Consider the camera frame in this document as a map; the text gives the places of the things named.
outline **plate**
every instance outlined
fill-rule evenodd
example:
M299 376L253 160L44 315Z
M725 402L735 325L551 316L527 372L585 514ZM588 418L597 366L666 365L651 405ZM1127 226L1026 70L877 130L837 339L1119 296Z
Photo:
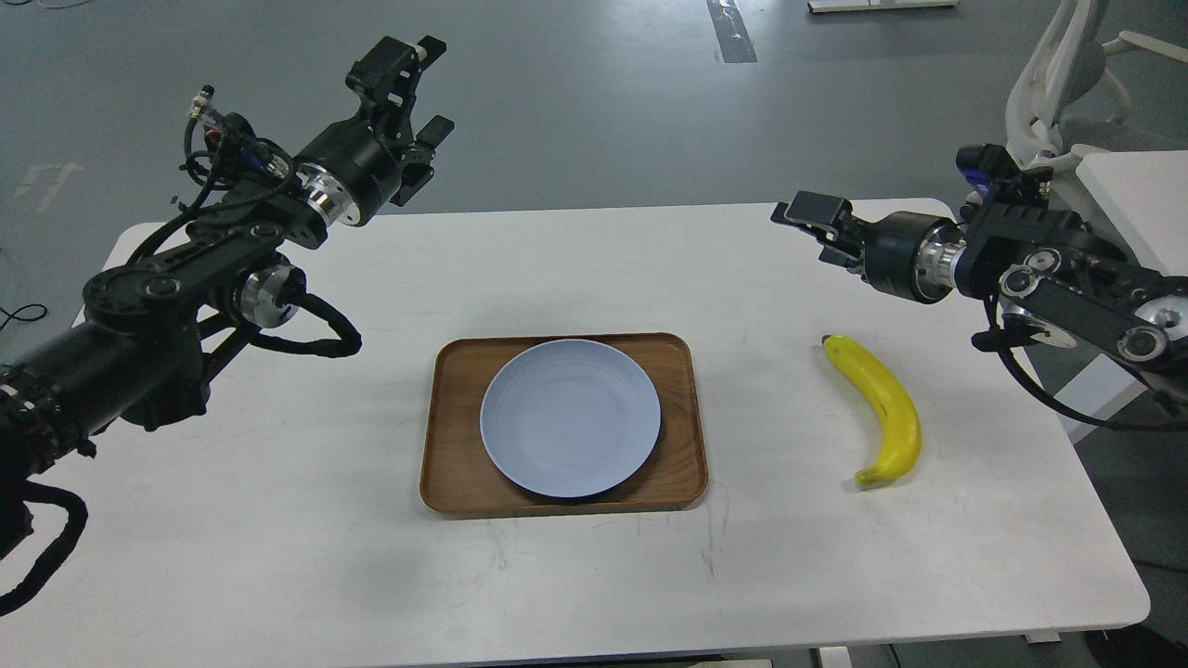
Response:
M550 497L605 492L651 454L661 402L625 353L586 339L558 339L511 359L479 410L482 446L517 485Z

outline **white desk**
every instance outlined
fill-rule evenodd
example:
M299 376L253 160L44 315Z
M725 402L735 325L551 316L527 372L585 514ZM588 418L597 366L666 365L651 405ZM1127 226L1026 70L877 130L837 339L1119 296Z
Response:
M1188 276L1188 151L1092 153L1076 168L1098 206L1145 267ZM1056 395L1070 407L1108 418L1142 395L1142 383L1099 355ZM1093 430L1061 418L1076 442Z
M927 200L857 213L902 208L948 214ZM293 250L364 352L249 349L206 417L118 424L97 460L44 475L87 499L90 525L0 622L5 667L476 664L1143 619L1146 592L1055 416L969 346L981 307L876 292L771 209L385 216ZM693 352L712 480L694 508L451 521L422 504L442 346L655 330ZM322 334L301 317L279 332ZM864 341L916 398L924 453L896 486L851 481L878 424L824 361L828 332Z

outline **wooden tray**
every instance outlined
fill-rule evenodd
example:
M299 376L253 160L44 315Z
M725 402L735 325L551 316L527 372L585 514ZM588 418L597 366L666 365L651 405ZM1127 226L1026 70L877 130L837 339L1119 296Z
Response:
M661 434L647 461L619 485L581 499L530 492L495 468L479 435L479 409L495 373L518 353L554 339L590 339L619 348L652 379ZM672 334L462 339L442 348L434 372L421 498L454 516L506 517L680 510L709 481L693 359Z

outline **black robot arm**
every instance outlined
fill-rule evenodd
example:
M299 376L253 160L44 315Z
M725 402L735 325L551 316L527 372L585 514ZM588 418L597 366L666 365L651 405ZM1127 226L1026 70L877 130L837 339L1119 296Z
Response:
M874 289L934 303L953 290L987 304L990 328L972 338L1049 407L1093 424L1184 430L1188 422L1125 426L1067 409L1018 367L1011 348L1098 348L1154 391L1171 414L1188 405L1188 278L1127 260L1073 212L1048 208L1050 169L1020 171L1003 146L967 146L958 168L975 187L961 223L912 212L871 222L841 197L801 191L771 220L811 234L820 259Z
M29 477L74 450L94 456L90 437L118 417L153 430L204 414L211 379L249 345L322 357L360 349L359 332L307 292L304 272L279 247L287 240L317 248L331 225L362 226L385 202L403 206L432 178L435 151L454 124L434 116L413 134L411 113L422 73L444 51L432 37L415 45L381 39L347 75L359 111L296 158L258 138L239 114L215 111L213 88L195 96L182 169L202 185L197 198L125 265L87 283L83 323L0 365L0 559L32 530L26 503L55 503L71 517L30 578L0 597L0 615L36 594L86 522L81 499ZM200 126L206 150L195 151ZM215 190L225 191L220 202L203 206ZM183 228L188 241L158 252ZM261 333L299 309L336 338L297 342Z

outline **banana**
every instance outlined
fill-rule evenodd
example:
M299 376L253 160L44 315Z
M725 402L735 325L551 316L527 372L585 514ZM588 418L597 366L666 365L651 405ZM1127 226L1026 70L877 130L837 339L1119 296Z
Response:
M920 459L920 415L896 377L858 341L839 334L821 339L824 354L871 404L883 428L874 465L854 474L860 487L890 483L911 471Z

